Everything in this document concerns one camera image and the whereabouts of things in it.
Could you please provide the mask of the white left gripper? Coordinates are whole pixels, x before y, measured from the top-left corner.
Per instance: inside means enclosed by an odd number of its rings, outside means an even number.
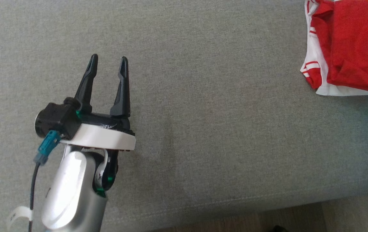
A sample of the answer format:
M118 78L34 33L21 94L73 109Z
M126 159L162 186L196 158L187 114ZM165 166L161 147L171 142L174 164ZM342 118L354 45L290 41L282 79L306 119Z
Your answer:
M121 58L118 71L119 85L110 115L91 113L90 100L93 81L97 74L98 59L97 54L91 56L75 94L75 98L80 103L76 114L82 124L71 140L62 139L61 143L97 149L132 151L136 145L136 137L128 119L130 117L128 59Z

